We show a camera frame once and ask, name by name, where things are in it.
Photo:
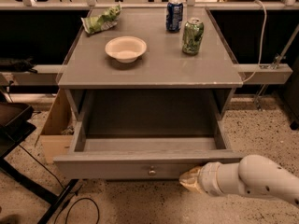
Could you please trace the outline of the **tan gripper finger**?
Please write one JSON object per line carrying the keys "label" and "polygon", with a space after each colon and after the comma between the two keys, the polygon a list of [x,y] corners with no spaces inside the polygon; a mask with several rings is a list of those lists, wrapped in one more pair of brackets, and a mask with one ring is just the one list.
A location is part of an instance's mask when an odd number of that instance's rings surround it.
{"label": "tan gripper finger", "polygon": [[196,166],[179,177],[179,183],[188,191],[203,194],[205,191],[198,180],[201,167]]}

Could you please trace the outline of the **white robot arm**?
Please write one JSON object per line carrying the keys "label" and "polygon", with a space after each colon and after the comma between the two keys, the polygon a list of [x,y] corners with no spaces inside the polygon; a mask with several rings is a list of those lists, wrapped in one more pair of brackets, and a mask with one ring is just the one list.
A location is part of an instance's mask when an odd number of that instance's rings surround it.
{"label": "white robot arm", "polygon": [[196,166],[182,174],[179,183],[189,191],[212,197],[275,198],[299,207],[299,178],[260,155],[248,155],[237,163],[217,161]]}

